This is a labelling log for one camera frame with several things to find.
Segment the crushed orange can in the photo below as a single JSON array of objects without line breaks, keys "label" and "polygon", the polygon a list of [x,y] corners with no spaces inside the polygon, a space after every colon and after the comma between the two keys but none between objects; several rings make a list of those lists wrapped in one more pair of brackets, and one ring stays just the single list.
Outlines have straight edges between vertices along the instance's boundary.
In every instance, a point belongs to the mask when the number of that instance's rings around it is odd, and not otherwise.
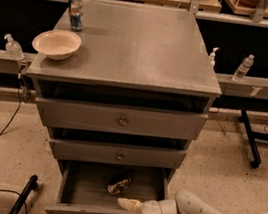
[{"label": "crushed orange can", "polygon": [[119,195],[124,190],[127,190],[131,185],[131,178],[123,178],[115,182],[111,182],[106,185],[106,188],[108,190],[108,193],[111,194],[111,196]]}]

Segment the grey bottom drawer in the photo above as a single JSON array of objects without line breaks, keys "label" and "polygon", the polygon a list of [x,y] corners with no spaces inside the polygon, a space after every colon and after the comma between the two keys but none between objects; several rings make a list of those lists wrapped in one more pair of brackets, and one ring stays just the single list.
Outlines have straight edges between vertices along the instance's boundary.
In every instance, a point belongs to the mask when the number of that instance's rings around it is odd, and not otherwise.
[{"label": "grey bottom drawer", "polygon": [[[63,181],[55,204],[47,214],[134,214],[117,203],[120,197],[142,202],[168,198],[171,170],[158,167],[126,166],[82,161],[65,162]],[[119,195],[111,196],[106,185],[123,178],[131,185]]]}]

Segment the grey drawer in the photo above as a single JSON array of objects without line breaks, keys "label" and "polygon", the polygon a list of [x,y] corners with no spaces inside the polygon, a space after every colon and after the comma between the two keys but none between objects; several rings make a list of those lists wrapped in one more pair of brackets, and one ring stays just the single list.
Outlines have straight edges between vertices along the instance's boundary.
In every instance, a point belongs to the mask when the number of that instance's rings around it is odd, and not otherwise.
[{"label": "grey drawer", "polygon": [[185,151],[103,142],[50,139],[49,144],[57,160],[178,169],[186,156]]},{"label": "grey drawer", "polygon": [[[55,204],[47,214],[134,214],[117,203],[120,197],[142,202],[168,198],[171,170],[158,167],[126,166],[82,161],[65,162],[63,181]],[[106,185],[123,178],[131,185],[119,195],[111,196]]]},{"label": "grey drawer", "polygon": [[39,97],[42,124],[78,130],[195,140],[206,114]]}]

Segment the grey top drawer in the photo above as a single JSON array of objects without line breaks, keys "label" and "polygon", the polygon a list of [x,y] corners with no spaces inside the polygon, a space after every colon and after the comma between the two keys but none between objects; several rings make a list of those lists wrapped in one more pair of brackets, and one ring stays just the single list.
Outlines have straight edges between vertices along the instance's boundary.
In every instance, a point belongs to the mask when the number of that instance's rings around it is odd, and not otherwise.
[{"label": "grey top drawer", "polygon": [[42,124],[78,130],[195,140],[206,114],[39,97]]}]

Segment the grey middle drawer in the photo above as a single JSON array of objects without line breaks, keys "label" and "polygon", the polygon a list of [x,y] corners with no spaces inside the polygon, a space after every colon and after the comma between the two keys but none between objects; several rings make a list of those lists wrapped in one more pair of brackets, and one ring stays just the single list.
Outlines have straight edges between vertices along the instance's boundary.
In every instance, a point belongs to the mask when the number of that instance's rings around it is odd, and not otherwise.
[{"label": "grey middle drawer", "polygon": [[50,139],[49,144],[57,160],[178,169],[186,156],[185,151],[103,142]]}]

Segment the grey drawer cabinet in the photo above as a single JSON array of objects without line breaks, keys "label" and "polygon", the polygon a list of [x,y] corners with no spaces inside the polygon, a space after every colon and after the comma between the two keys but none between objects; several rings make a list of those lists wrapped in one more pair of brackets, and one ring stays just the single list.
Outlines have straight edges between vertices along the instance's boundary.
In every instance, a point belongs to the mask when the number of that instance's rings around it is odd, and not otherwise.
[{"label": "grey drawer cabinet", "polygon": [[[86,0],[84,9],[79,50],[60,61],[38,54],[30,65],[36,99],[207,114],[221,89],[193,14],[114,0]],[[49,140],[178,151],[193,141],[46,127]]]}]

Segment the blue silver energy can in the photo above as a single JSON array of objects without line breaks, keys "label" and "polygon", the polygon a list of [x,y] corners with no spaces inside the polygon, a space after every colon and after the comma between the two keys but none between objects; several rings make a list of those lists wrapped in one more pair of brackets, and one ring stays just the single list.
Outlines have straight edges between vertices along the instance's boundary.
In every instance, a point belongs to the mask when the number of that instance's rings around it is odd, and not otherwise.
[{"label": "blue silver energy can", "polygon": [[70,19],[70,26],[74,32],[83,30],[82,20],[82,6],[83,0],[68,0],[68,13]]}]

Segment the black stand leg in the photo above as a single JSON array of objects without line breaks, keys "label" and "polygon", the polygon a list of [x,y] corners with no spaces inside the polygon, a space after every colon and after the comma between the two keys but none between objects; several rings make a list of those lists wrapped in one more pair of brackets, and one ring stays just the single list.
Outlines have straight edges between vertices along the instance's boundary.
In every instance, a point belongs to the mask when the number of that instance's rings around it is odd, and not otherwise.
[{"label": "black stand leg", "polygon": [[37,179],[36,174],[32,175],[25,185],[24,190],[20,193],[16,203],[13,205],[12,209],[10,209],[9,214],[18,214],[26,202],[30,192],[37,188]]}]

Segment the black wheeled table leg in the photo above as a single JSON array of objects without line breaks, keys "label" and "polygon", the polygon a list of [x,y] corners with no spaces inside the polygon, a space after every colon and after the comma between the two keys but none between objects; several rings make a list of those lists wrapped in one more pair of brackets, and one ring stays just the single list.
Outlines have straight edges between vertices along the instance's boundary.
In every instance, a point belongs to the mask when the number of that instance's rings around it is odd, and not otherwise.
[{"label": "black wheeled table leg", "polygon": [[263,134],[252,130],[246,109],[243,109],[240,114],[241,116],[238,118],[238,120],[239,122],[244,123],[248,137],[247,139],[249,141],[251,153],[253,155],[253,160],[250,162],[250,166],[256,169],[261,165],[261,157],[257,148],[256,140],[268,141],[268,134]]}]

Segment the white pump bottle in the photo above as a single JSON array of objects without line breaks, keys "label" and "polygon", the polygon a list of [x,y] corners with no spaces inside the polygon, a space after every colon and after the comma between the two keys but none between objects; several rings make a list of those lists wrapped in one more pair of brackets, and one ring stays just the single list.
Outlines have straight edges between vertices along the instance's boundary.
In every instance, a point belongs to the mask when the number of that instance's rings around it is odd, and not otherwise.
[{"label": "white pump bottle", "polygon": [[212,52],[209,54],[209,60],[211,62],[212,67],[214,67],[214,65],[216,64],[215,59],[217,50],[219,50],[219,47],[214,47]]}]

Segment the clear water bottle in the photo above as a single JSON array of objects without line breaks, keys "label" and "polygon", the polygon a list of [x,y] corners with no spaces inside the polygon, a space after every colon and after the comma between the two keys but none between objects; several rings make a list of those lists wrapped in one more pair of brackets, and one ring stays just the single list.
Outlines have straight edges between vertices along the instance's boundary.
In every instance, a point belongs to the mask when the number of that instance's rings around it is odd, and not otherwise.
[{"label": "clear water bottle", "polygon": [[253,55],[245,57],[243,61],[240,63],[239,67],[237,67],[235,73],[233,74],[232,80],[235,82],[242,80],[248,73],[249,69],[252,67],[253,62],[254,62]]}]

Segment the white bowl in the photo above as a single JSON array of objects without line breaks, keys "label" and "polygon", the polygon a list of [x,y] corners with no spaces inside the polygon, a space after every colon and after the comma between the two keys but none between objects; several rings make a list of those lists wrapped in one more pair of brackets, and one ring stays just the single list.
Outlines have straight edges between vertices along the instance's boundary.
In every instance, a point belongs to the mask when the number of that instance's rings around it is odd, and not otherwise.
[{"label": "white bowl", "polygon": [[71,57],[81,47],[81,42],[73,31],[58,29],[39,34],[32,40],[32,46],[51,60],[59,61]]}]

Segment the clear pump sanitizer bottle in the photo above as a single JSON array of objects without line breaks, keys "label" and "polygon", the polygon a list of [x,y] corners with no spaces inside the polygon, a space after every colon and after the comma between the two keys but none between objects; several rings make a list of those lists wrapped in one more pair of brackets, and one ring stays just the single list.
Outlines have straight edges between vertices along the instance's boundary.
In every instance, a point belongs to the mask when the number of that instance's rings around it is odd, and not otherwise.
[{"label": "clear pump sanitizer bottle", "polygon": [[13,60],[21,61],[25,57],[25,55],[22,52],[22,48],[19,42],[15,41],[12,38],[12,35],[9,33],[4,36],[4,39],[7,41],[7,43],[5,44],[5,50],[7,51],[9,57],[13,58]]}]

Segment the grey metal rail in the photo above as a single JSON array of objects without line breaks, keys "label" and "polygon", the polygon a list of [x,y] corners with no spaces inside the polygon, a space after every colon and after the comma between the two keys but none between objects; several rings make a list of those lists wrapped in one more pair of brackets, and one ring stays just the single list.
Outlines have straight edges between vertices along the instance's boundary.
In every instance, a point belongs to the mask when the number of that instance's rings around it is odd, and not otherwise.
[{"label": "grey metal rail", "polygon": [[[5,51],[0,50],[0,73],[16,74],[18,69],[16,62]],[[228,109],[239,107],[268,112],[267,78],[246,76],[244,80],[235,82],[229,75],[217,74],[217,81],[222,92],[218,107]]]}]

